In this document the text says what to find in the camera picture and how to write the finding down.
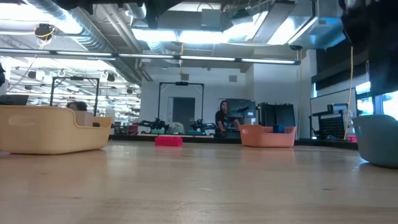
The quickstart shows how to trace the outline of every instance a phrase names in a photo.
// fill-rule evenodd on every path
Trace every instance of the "monitor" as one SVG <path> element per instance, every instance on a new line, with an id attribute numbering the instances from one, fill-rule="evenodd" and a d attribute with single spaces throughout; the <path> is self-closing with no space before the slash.
<path id="1" fill-rule="evenodd" d="M 1 95 L 0 105 L 26 106 L 29 95 Z"/>
<path id="2" fill-rule="evenodd" d="M 227 99 L 227 117 L 256 118 L 256 102 L 254 100 Z"/>

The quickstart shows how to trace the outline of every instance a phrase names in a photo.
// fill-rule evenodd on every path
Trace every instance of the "doorway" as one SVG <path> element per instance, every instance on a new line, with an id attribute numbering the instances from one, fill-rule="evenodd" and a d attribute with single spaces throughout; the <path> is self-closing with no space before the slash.
<path id="1" fill-rule="evenodd" d="M 195 120 L 195 99 L 186 97 L 173 98 L 173 122 L 184 125 L 184 130 L 191 130 L 190 125 Z"/>

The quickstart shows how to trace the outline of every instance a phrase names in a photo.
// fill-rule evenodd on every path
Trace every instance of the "orange plastic basket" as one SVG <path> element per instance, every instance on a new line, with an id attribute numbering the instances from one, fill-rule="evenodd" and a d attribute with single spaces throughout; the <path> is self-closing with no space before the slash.
<path id="1" fill-rule="evenodd" d="M 250 147 L 293 147 L 296 127 L 286 127 L 286 134 L 272 133 L 272 127 L 260 125 L 240 125 L 244 146 Z"/>

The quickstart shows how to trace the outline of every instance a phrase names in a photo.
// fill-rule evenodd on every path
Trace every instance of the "person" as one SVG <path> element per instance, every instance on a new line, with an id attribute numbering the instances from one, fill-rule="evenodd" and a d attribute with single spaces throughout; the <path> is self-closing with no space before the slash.
<path id="1" fill-rule="evenodd" d="M 216 113 L 216 133 L 225 133 L 226 128 L 238 128 L 240 126 L 239 121 L 236 118 L 228 118 L 226 114 L 228 112 L 228 105 L 226 100 L 220 103 L 220 110 Z"/>
<path id="2" fill-rule="evenodd" d="M 7 80 L 6 80 L 6 76 L 4 74 L 4 72 L 6 72 L 0 63 L 0 95 L 5 95 L 7 92 Z"/>
<path id="3" fill-rule="evenodd" d="M 87 104 L 83 101 L 73 101 L 67 104 L 67 108 L 73 111 L 87 111 Z"/>

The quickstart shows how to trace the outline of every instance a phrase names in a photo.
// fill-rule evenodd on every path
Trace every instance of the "tan plastic basket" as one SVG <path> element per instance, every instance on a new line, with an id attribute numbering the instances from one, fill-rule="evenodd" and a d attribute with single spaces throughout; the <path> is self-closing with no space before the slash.
<path id="1" fill-rule="evenodd" d="M 100 128 L 78 126 L 75 113 L 54 106 L 0 106 L 0 151 L 63 154 L 106 146 L 112 117 L 95 117 Z"/>

